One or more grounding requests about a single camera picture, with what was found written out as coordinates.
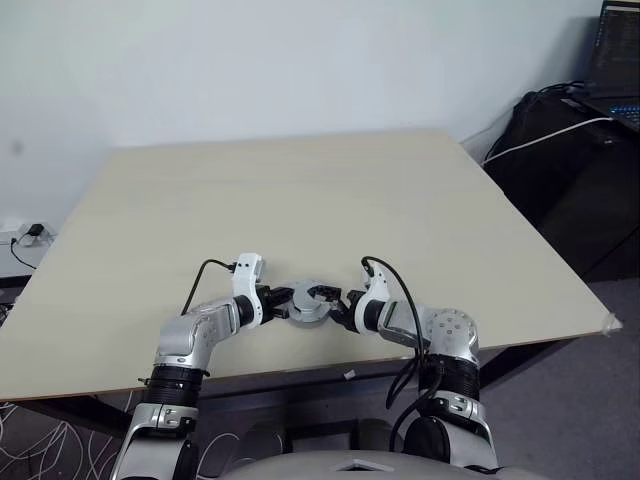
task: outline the floor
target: floor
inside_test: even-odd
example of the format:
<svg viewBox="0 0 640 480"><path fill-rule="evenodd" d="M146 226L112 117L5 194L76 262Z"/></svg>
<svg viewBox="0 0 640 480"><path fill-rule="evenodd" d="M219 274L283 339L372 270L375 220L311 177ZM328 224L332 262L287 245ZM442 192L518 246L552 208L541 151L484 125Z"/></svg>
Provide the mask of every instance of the floor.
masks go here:
<svg viewBox="0 0 640 480"><path fill-rule="evenodd" d="M625 328L609 337L576 340L525 372L483 391L482 401L488 410L502 465L517 465L558 480L640 476L639 283L634 279L590 286L624 322ZM372 381L368 385L355 395L332 397L331 392L324 392L314 397L314 401L293 402L286 409L264 398L240 403L234 399L204 401L196 437L202 451L219 434L242 435L259 421L285 421L290 425L349 418L392 421L415 396L415 390L408 389L396 406L387 411L386 384L377 386ZM133 396L132 405L138 396ZM109 395L101 399L124 408L128 396ZM13 455L58 425L53 419L21 408L7 407L0 412L4 418L0 444ZM0 480L35 480L41 461L43 470L51 467L42 475L43 479L73 479L77 468L80 470L75 478L97 479L98 475L91 475L87 460L90 432L82 428L75 431L79 438L71 429L60 429L59 438L51 442L44 461L42 455L34 455L5 468L10 459L0 453ZM32 451L46 447L52 438L48 437ZM91 438L92 458L107 441L107 437L98 434ZM100 459L94 461L96 474L105 465L101 479L108 477L113 462L110 457L117 452L118 444L112 440ZM235 444L236 439L230 435L219 438L203 459L200 473L217 475ZM344 445L344 438L331 437L302 442L296 448Z"/></svg>

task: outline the table leg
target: table leg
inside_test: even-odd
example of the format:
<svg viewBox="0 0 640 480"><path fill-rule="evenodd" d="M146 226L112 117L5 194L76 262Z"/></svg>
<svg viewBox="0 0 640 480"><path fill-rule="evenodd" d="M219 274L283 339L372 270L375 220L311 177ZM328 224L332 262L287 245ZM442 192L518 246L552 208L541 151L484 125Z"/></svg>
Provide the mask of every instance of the table leg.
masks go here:
<svg viewBox="0 0 640 480"><path fill-rule="evenodd" d="M480 368L480 388L495 386L507 380L560 350L571 341L571 339L554 340L505 348Z"/></svg>
<svg viewBox="0 0 640 480"><path fill-rule="evenodd" d="M45 398L14 403L28 410L116 438L124 438L131 422L131 414L89 396Z"/></svg>

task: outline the light wooden tabletop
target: light wooden tabletop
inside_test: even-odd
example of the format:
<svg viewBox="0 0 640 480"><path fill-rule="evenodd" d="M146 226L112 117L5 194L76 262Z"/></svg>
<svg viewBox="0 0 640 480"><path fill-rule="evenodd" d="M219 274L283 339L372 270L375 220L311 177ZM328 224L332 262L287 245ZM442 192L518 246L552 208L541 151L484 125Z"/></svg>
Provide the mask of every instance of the light wooden tabletop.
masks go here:
<svg viewBox="0 0 640 480"><path fill-rule="evenodd" d="M125 149L0 329L0 398L140 386L202 260L242 252L266 259L272 287L313 279L344 292L362 288L363 255L385 258L417 302L473 316L483 348L597 333L612 318L441 131ZM211 268L195 301L230 293L230 275ZM216 347L210 370L228 377L409 354L331 322L274 320Z"/></svg>

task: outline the white wall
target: white wall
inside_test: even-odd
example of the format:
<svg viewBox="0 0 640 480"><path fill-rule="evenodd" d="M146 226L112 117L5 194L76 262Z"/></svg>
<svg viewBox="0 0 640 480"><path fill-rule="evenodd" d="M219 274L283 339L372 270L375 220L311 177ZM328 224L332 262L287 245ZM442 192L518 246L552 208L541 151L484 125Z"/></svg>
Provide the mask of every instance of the white wall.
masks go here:
<svg viewBox="0 0 640 480"><path fill-rule="evenodd" d="M574 78L600 4L2 0L0 224L59 228L113 146L406 126L462 140ZM0 276L28 272L0 249Z"/></svg>

